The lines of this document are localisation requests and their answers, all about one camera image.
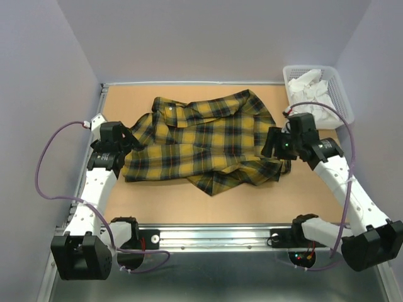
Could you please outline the yellow plaid long sleeve shirt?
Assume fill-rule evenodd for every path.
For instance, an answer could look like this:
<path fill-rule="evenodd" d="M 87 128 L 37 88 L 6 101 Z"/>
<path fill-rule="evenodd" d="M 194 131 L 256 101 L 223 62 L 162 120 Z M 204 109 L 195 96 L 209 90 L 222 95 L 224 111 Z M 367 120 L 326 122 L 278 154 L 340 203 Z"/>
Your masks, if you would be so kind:
<path fill-rule="evenodd" d="M 158 97 L 131 128 L 139 146 L 121 173 L 127 182 L 187 179 L 210 196 L 279 181 L 291 171 L 290 161 L 261 155 L 274 125 L 249 89 L 191 103 Z"/>

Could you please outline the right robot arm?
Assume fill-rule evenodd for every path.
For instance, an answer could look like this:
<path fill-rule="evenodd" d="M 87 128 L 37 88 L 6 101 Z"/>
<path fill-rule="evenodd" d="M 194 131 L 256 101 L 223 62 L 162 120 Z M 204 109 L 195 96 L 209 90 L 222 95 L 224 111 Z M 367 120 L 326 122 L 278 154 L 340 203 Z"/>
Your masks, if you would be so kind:
<path fill-rule="evenodd" d="M 298 215 L 290 228 L 268 239 L 276 249 L 329 247 L 340 253 L 356 272 L 390 261 L 402 247 L 402 222 L 392 221 L 372 201 L 351 168 L 341 147 L 332 138 L 320 138 L 309 113 L 288 117 L 284 128 L 271 127 L 262 155 L 307 163 L 343 206 L 341 222 L 329 223 L 315 214 Z"/>

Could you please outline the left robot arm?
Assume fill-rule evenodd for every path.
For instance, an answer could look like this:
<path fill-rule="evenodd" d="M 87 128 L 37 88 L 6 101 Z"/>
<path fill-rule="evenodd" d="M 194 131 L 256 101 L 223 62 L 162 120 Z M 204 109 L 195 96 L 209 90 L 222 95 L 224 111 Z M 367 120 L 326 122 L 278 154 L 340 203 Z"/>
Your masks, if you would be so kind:
<path fill-rule="evenodd" d="M 50 246 L 60 278 L 68 281 L 105 280 L 119 248 L 132 248 L 140 242 L 135 218 L 107 223 L 103 216 L 125 156 L 137 146 L 137 140 L 120 121 L 92 123 L 91 131 L 97 138 L 91 144 L 84 189 L 76 198 L 72 220 Z"/>

